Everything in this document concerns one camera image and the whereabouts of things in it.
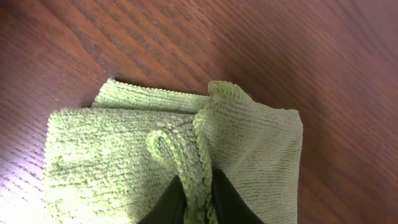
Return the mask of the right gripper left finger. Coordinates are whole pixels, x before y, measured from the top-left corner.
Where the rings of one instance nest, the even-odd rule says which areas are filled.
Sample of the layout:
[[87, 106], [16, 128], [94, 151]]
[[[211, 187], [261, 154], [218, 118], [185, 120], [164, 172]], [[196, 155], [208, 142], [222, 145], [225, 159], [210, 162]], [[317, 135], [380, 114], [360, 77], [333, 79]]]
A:
[[184, 224], [186, 196], [179, 176], [175, 176], [152, 210], [138, 224]]

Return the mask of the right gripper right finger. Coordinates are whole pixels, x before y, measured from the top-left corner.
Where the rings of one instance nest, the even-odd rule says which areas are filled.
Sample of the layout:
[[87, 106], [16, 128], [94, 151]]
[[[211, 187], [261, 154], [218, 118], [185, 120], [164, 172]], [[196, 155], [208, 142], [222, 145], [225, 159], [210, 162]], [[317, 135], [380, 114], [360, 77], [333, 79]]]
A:
[[221, 169], [213, 169], [211, 190], [219, 224], [264, 224], [245, 204]]

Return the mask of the green microfiber cloth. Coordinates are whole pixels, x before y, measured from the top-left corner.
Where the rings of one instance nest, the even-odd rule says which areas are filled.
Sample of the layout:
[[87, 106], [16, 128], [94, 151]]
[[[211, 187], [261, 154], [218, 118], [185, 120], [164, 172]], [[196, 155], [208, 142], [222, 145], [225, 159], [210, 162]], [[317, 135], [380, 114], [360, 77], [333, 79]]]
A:
[[137, 223], [173, 177], [187, 196], [183, 219], [216, 223], [211, 196], [221, 169], [265, 223], [296, 223], [303, 124], [239, 86], [208, 95], [108, 80], [90, 108], [49, 117], [42, 179], [52, 223]]

